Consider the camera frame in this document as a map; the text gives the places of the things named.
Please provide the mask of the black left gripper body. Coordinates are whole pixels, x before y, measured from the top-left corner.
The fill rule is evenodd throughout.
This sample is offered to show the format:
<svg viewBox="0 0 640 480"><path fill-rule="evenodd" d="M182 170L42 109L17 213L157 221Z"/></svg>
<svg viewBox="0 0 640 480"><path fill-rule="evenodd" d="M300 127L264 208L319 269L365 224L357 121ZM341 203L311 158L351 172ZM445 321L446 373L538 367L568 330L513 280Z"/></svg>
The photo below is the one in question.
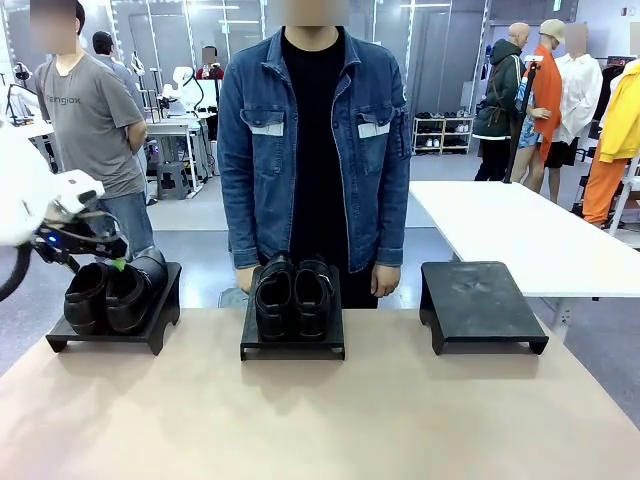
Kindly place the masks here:
<svg viewBox="0 0 640 480"><path fill-rule="evenodd" d="M108 252L84 221L65 224L42 223L35 232L34 248L45 261L66 261L73 255L107 258Z"/></svg>

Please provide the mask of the person's left hand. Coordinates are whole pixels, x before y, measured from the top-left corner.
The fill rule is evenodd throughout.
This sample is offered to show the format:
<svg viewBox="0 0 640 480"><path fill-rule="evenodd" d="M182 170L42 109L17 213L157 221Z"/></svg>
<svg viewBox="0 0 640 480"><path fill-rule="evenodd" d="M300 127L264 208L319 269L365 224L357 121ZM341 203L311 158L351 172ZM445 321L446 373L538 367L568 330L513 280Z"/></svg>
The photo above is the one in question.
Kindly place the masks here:
<svg viewBox="0 0 640 480"><path fill-rule="evenodd" d="M388 267L376 264L372 270L371 293L376 298L383 298L395 291L401 278L399 267Z"/></svg>

